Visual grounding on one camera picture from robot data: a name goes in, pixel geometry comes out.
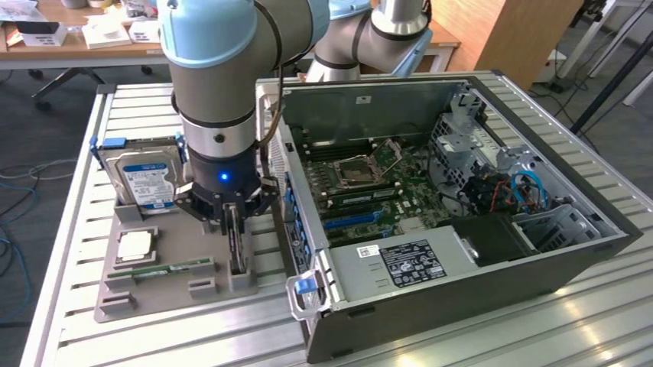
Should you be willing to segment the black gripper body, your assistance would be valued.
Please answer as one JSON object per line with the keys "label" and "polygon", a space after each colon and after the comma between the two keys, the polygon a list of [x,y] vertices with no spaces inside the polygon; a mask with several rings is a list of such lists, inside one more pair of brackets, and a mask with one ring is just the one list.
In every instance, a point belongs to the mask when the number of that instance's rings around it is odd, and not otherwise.
{"label": "black gripper body", "polygon": [[237,197],[249,196],[261,186],[255,151],[245,151],[231,158],[209,158],[189,151],[193,185],[219,193],[226,203],[237,205]]}

